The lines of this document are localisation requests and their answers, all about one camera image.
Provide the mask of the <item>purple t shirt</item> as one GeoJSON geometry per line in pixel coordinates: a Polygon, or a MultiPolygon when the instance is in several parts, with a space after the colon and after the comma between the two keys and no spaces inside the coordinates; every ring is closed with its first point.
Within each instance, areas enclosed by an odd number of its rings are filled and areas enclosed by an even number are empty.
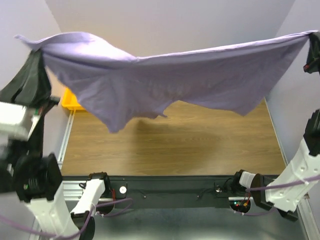
{"type": "Polygon", "coordinates": [[[245,116],[279,82],[311,36],[312,31],[303,31],[146,57],[88,32],[18,39],[41,50],[45,65],[78,103],[117,133],[133,118],[163,116],[177,101],[245,116]]]}

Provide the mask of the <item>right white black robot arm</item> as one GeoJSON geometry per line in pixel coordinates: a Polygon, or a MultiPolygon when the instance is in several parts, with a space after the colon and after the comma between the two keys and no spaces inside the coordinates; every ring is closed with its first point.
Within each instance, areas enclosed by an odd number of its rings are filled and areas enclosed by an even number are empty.
{"type": "MultiPolygon", "coordinates": [[[[232,90],[232,110],[247,114],[277,84],[304,44],[309,45],[303,70],[320,70],[320,33],[316,30],[288,34],[276,38],[233,45],[231,56],[241,63],[235,69],[236,83],[232,90]]],[[[269,211],[278,210],[283,218],[295,221],[296,209],[304,195],[320,180],[320,112],[308,119],[298,149],[275,179],[260,173],[240,170],[225,181],[223,190],[242,195],[235,208],[245,213],[250,200],[269,211]]]]}

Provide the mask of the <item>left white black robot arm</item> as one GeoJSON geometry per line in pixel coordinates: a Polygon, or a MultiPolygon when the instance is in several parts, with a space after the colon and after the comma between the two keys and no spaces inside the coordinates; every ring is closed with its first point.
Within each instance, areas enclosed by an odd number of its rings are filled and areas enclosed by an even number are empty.
{"type": "Polygon", "coordinates": [[[0,92],[0,132],[8,137],[0,148],[0,191],[16,192],[49,239],[91,240],[95,207],[111,193],[110,179],[105,172],[90,174],[77,205],[68,209],[56,156],[43,155],[45,115],[59,102],[42,52],[31,51],[0,92]]]}

